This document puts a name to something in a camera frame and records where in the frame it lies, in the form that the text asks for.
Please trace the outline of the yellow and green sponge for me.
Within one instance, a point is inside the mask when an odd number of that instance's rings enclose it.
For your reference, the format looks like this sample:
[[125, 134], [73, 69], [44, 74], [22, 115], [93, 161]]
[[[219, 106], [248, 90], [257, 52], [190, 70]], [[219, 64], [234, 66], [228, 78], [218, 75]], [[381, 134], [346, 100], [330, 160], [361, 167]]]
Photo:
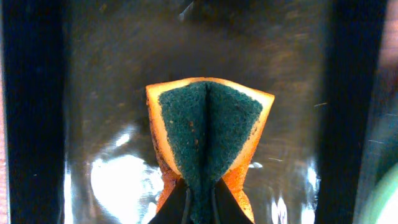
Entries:
[[211, 189], [223, 179], [244, 214], [243, 185], [274, 96], [220, 78], [186, 78], [146, 87], [152, 142], [164, 182], [161, 209], [177, 182], [190, 189], [190, 223], [213, 223]]

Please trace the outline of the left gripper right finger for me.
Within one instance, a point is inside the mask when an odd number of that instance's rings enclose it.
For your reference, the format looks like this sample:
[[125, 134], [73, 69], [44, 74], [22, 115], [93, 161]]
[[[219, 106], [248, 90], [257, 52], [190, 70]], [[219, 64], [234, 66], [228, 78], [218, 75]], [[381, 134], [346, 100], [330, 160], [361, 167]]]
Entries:
[[233, 194], [220, 179], [211, 189], [213, 224], [253, 224], [244, 214]]

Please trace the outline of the light blue plate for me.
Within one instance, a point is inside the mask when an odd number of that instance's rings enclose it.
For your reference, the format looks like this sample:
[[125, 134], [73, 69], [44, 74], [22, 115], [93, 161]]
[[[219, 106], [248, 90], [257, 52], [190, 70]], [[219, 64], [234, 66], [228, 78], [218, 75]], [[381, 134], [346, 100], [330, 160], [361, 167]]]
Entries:
[[359, 224], [397, 224], [397, 164], [371, 192], [359, 216]]

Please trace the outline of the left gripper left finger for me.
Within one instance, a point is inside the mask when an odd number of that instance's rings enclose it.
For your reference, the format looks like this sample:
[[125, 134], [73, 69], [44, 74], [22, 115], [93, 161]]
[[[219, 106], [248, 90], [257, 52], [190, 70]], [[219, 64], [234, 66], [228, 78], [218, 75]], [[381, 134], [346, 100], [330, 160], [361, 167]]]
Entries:
[[190, 189], [183, 179], [149, 224], [190, 224]]

